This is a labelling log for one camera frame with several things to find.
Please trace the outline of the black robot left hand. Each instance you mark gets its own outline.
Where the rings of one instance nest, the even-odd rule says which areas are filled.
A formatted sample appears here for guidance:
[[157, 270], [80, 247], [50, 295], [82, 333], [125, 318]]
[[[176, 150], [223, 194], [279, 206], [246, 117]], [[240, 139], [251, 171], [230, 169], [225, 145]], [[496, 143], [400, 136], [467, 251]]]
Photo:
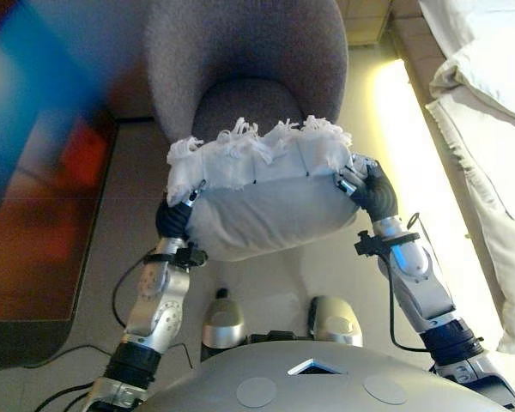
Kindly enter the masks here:
[[194, 203], [204, 189], [207, 181], [203, 179], [195, 189], [182, 196], [181, 201], [169, 205], [163, 196], [155, 214], [155, 227], [160, 237], [188, 240], [186, 227], [190, 220]]

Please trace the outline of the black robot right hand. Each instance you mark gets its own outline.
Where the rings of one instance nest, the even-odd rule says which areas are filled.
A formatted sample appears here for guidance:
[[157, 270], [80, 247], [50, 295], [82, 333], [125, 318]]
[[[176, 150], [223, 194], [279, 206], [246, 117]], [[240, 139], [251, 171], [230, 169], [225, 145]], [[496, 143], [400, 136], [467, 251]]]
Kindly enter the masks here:
[[335, 176], [335, 185], [367, 212], [371, 222], [398, 214], [396, 192], [375, 159], [352, 154], [351, 161]]

